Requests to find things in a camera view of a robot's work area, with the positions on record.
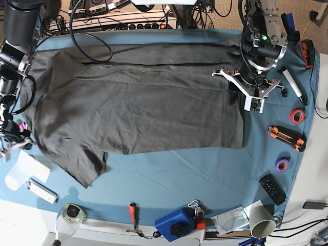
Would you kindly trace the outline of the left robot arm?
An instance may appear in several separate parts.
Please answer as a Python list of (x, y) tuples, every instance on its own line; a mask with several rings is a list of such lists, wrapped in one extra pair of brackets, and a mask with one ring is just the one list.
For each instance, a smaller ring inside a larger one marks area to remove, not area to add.
[(277, 12), (278, 1), (239, 1), (243, 30), (239, 45), (229, 46), (227, 54), (240, 60), (241, 67), (221, 68), (212, 73), (212, 76), (228, 80), (232, 94), (244, 95), (246, 111), (262, 113), (265, 100), (276, 88), (281, 90), (282, 96), (287, 96), (280, 80), (267, 78), (269, 71), (284, 57), (288, 46)]

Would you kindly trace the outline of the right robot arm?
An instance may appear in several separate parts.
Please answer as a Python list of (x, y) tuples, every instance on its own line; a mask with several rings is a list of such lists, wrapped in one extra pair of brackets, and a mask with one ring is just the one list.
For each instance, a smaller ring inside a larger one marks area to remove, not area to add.
[[(39, 20), (42, 6), (46, 1), (5, 1), (4, 40), (1, 42), (1, 141), (10, 147), (1, 147), (1, 154), (21, 148), (30, 149), (33, 145), (29, 130), (21, 130), (14, 122), (15, 115), (25, 112), (36, 95), (36, 81), (28, 75), (36, 50), (41, 26)], [(25, 80), (32, 83), (29, 101), (15, 110)]]

